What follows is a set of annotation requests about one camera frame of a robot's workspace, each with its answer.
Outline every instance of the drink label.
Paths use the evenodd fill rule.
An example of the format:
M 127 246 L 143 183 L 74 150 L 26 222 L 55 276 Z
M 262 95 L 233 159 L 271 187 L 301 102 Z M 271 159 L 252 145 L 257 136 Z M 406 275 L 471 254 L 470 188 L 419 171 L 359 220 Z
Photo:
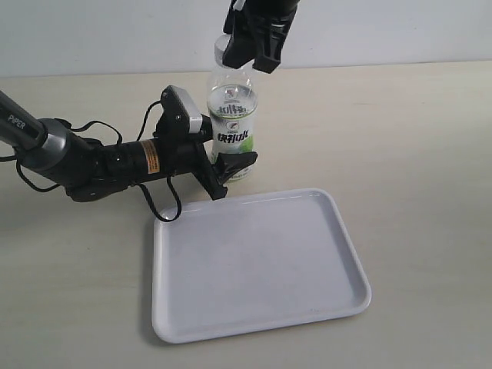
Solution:
M 252 90 L 237 85 L 218 88 L 209 98 L 208 110 L 214 131 L 212 162 L 217 160 L 219 153 L 242 154 L 253 151 L 256 95 Z M 241 179 L 250 171 L 251 167 L 246 168 L 231 180 Z

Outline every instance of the orange label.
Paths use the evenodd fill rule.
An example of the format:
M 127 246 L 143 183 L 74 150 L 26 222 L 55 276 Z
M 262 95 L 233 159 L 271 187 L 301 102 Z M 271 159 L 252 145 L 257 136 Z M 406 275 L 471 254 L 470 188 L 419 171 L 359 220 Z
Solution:
M 155 150 L 154 142 L 147 140 L 140 143 L 147 158 L 147 172 L 150 175 L 160 172 L 161 165 L 159 164 L 159 156 L 157 155 L 157 150 Z

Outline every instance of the agilex piper logo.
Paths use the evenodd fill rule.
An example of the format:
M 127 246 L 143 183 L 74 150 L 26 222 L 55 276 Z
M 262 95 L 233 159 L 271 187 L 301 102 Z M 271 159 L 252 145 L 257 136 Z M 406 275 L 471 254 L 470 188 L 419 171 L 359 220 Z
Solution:
M 14 115 L 10 114 L 7 118 L 7 121 L 10 121 L 15 127 L 24 129 L 25 123 L 21 121 L 19 118 L 16 118 Z

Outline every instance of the white wall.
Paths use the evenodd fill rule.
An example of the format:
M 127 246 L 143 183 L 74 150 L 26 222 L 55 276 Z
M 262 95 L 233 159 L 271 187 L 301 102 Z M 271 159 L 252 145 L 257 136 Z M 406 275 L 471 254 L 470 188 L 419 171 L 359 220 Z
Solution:
M 206 70 L 229 0 L 4 0 L 0 76 Z M 492 58 L 491 0 L 301 0 L 284 67 Z

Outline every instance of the robotic arm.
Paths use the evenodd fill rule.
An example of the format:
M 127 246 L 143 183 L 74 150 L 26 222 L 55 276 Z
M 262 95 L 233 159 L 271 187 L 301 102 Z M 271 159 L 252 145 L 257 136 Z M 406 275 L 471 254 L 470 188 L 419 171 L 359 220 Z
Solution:
M 281 49 L 287 37 L 298 0 L 233 0 L 224 25 L 231 40 L 224 53 L 224 63 L 232 68 L 254 59 L 254 68 L 271 73 L 280 64 Z M 238 155 L 220 154 L 211 164 L 203 144 L 212 139 L 210 118 L 202 115 L 189 94 L 168 86 L 159 101 L 164 112 L 153 139 L 123 143 L 118 133 L 115 145 L 104 146 L 93 138 L 82 138 L 84 131 L 100 121 L 73 129 L 63 119 L 36 119 L 0 91 L 0 140 L 14 148 L 15 155 L 0 161 L 17 161 L 17 171 L 26 183 L 40 192 L 62 186 L 74 201 L 104 198 L 129 186 L 138 186 L 154 215 L 162 221 L 143 183 L 192 173 L 213 200 L 227 194 L 224 183 L 234 174 L 254 164 L 255 152 Z M 22 173 L 22 167 L 52 180 L 54 186 L 37 188 Z

